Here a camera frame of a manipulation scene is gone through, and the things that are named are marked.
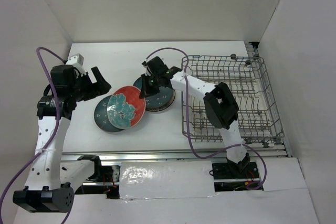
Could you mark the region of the red teal floral plate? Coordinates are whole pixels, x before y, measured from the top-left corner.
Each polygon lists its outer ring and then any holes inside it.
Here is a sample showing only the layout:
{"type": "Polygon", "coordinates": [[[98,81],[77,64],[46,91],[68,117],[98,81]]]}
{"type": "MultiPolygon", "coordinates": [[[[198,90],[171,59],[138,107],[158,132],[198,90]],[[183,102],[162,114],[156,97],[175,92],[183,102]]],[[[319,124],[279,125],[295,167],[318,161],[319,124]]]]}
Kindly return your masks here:
{"type": "Polygon", "coordinates": [[[124,86],[111,95],[107,103],[107,117],[116,128],[126,130],[137,125],[144,116],[145,98],[140,98],[140,89],[124,86]]]}

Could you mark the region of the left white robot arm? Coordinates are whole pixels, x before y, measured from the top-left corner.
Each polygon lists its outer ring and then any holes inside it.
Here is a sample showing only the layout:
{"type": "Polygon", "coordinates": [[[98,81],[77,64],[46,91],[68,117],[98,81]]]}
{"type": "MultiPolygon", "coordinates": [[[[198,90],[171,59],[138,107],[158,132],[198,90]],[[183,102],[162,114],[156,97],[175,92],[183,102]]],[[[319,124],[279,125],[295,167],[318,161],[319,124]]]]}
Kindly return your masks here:
{"type": "Polygon", "coordinates": [[[108,93],[111,85],[97,67],[88,73],[73,65],[59,65],[47,74],[49,85],[37,104],[38,139],[24,189],[13,193],[13,203],[30,213],[71,210],[76,190],[86,180],[99,181],[103,167],[98,156],[82,155],[73,164],[61,163],[66,133],[77,103],[108,93]]]}

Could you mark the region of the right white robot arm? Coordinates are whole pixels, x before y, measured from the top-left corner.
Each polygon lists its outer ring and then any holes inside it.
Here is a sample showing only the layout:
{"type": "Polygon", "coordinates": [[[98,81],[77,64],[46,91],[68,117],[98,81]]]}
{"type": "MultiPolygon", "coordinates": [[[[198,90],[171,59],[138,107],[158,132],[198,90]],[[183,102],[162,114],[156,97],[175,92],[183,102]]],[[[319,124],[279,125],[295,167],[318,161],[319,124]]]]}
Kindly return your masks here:
{"type": "Polygon", "coordinates": [[[186,73],[186,69],[168,68],[159,57],[145,60],[142,65],[146,71],[141,75],[140,98],[151,97],[159,93],[160,87],[166,87],[183,92],[187,109],[190,96],[203,101],[208,121],[219,130],[224,142],[230,174],[242,177],[247,172],[250,156],[239,132],[239,106],[228,85],[205,82],[186,73]]]}

